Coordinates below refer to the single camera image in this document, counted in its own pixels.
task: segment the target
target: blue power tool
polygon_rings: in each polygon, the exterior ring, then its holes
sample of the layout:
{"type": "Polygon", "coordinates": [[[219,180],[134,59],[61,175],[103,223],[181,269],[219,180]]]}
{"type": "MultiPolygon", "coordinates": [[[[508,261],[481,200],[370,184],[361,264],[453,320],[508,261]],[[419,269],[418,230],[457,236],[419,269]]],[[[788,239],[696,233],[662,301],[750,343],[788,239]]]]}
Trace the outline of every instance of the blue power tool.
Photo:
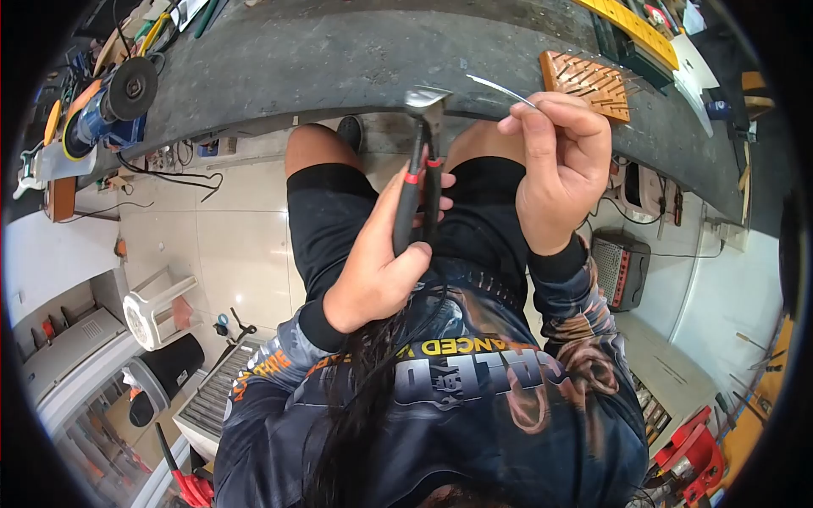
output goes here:
{"type": "Polygon", "coordinates": [[[146,112],[158,91],[158,73],[146,58],[125,60],[102,80],[99,90],[67,119],[62,144],[65,155],[78,161],[97,143],[123,150],[144,139],[146,112]]]}

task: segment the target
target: guitar amplifier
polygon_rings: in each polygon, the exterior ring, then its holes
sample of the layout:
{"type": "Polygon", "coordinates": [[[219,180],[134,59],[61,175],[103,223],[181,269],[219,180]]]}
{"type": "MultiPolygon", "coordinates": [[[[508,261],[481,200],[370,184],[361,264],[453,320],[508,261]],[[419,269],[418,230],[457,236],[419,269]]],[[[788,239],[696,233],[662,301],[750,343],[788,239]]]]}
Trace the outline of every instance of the guitar amplifier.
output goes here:
{"type": "Polygon", "coordinates": [[[622,312],[641,305],[650,252],[646,243],[625,235],[602,232],[593,235],[598,287],[604,290],[611,311],[622,312]]]}

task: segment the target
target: hand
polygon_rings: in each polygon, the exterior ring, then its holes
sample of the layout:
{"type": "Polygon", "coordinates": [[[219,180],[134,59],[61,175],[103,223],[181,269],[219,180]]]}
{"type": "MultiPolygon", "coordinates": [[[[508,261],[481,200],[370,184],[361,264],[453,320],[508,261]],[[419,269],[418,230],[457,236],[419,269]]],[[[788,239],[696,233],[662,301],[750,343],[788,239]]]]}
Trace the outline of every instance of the hand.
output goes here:
{"type": "MultiPolygon", "coordinates": [[[[395,212],[408,168],[409,161],[378,197],[370,217],[356,237],[339,279],[324,295],[324,317],[339,332],[354,332],[370,321],[394,315],[407,304],[418,279],[429,268],[432,248],[426,242],[413,243],[397,258],[393,253],[395,212]]],[[[419,175],[421,188],[425,172],[424,169],[419,175]]],[[[454,175],[443,173],[441,186],[450,187],[454,180],[454,175]]],[[[443,211],[449,210],[452,204],[450,198],[441,197],[438,221],[443,219],[443,211]]],[[[423,218],[420,215],[413,220],[413,227],[421,225],[423,218]]]]}
{"type": "Polygon", "coordinates": [[[535,93],[533,109],[518,103],[498,130],[525,139],[525,177],[516,191],[516,213],[531,251],[561,252],[604,193],[612,135],[606,118],[579,98],[535,93]]]}

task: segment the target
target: grinding disc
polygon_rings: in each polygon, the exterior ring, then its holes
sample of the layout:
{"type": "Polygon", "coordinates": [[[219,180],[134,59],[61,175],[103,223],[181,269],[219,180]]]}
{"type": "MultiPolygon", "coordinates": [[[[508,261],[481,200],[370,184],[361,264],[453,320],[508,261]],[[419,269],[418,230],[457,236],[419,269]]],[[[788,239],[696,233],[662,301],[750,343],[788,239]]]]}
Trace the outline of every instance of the grinding disc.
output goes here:
{"type": "Polygon", "coordinates": [[[155,65],[144,57],[125,60],[107,86],[107,106],[117,119],[129,121],[144,115],[158,92],[155,65]]]}

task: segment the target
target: person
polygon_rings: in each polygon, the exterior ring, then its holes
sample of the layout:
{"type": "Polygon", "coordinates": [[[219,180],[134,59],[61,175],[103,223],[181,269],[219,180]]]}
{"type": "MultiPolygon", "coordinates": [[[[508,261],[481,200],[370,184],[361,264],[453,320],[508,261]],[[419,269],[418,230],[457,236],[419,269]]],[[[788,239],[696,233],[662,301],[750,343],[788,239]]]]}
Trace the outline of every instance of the person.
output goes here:
{"type": "MultiPolygon", "coordinates": [[[[611,131],[535,93],[451,144],[435,245],[394,257],[405,166],[380,195],[360,126],[291,133],[307,303],[235,379],[215,460],[230,506],[623,506],[648,451],[586,241],[611,131]],[[540,349],[523,307],[533,281],[540,349]]],[[[415,226],[420,224],[417,216],[415,226]]]]}

